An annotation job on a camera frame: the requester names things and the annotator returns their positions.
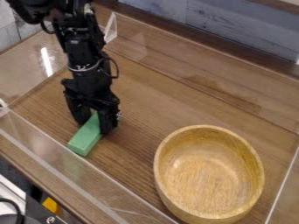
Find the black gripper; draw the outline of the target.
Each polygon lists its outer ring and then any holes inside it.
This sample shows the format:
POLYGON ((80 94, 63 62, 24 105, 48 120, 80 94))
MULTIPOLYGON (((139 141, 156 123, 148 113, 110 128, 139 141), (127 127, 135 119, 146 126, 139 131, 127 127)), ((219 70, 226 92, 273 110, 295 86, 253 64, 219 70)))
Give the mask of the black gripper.
POLYGON ((95 65, 92 67, 75 68, 68 66, 72 78, 63 79, 64 96, 70 112, 79 125, 83 125, 91 117, 91 109, 98 111, 99 131, 107 135, 122 116, 119 110, 120 100, 111 86, 118 75, 112 74, 111 65, 95 65))

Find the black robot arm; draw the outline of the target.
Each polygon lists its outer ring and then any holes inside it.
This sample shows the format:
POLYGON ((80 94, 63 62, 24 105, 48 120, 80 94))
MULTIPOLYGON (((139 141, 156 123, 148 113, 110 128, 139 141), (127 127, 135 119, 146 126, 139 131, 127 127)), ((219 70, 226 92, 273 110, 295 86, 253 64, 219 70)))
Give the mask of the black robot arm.
POLYGON ((115 60, 103 51, 94 0, 6 0, 23 21, 54 35, 68 57, 70 79, 62 81, 70 112, 78 124, 98 117, 106 135, 118 126, 120 100, 111 90, 119 77, 115 60))

